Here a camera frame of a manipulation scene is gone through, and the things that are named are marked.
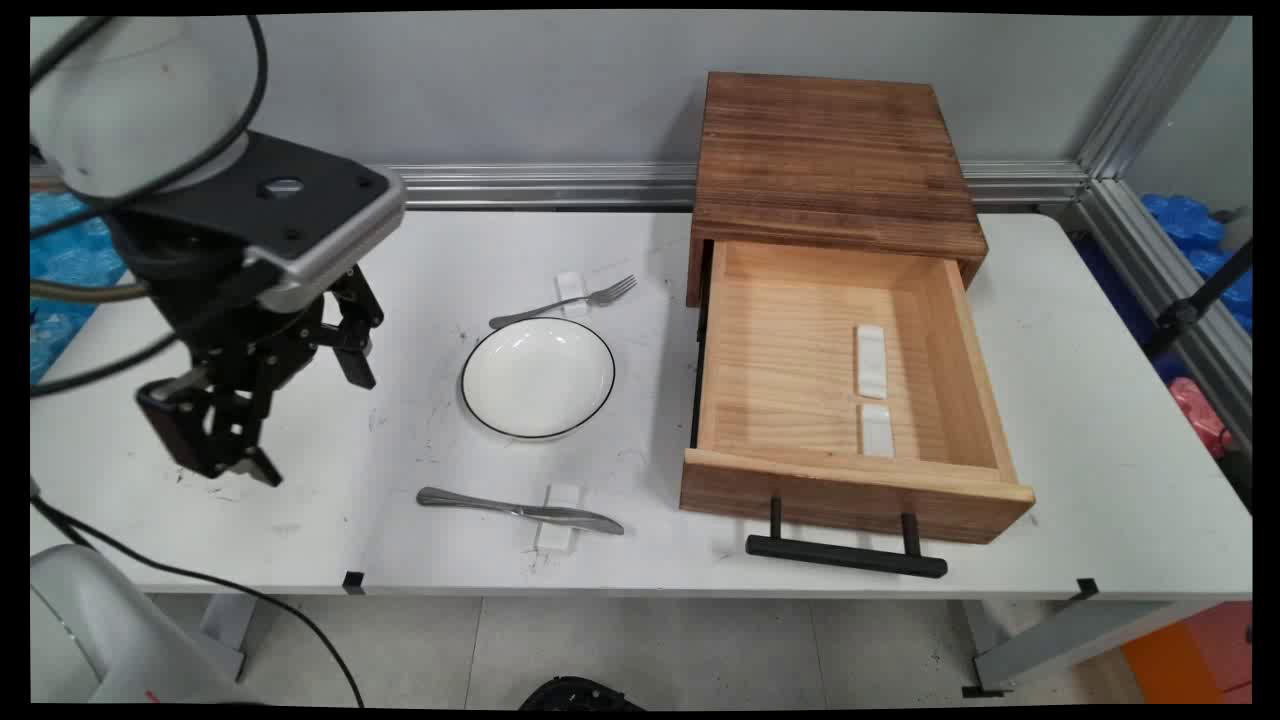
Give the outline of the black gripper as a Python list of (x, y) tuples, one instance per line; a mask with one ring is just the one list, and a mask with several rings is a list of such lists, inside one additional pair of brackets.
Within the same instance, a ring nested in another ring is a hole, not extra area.
[[(151, 380), (134, 400), (172, 459), (216, 479), (227, 471), (278, 487), (261, 448), (271, 398), (320, 347), (346, 379), (372, 389), (371, 332), (385, 319), (358, 265), (332, 284), (329, 222), (216, 219), (201, 211), (123, 211), (108, 218), (128, 269), (189, 352), (187, 373)], [(324, 322), (326, 292), (338, 325)]]

